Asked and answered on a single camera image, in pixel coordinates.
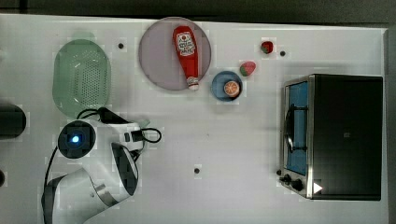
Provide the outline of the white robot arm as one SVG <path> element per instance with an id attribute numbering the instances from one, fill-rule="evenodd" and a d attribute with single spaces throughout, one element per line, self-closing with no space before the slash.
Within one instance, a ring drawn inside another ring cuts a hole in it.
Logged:
<path id="1" fill-rule="evenodd" d="M 41 198 L 45 224 L 84 224 L 133 196 L 138 171 L 132 152 L 144 147 L 138 124 L 76 119 L 63 127 L 57 148 L 80 165 L 51 179 Z"/>

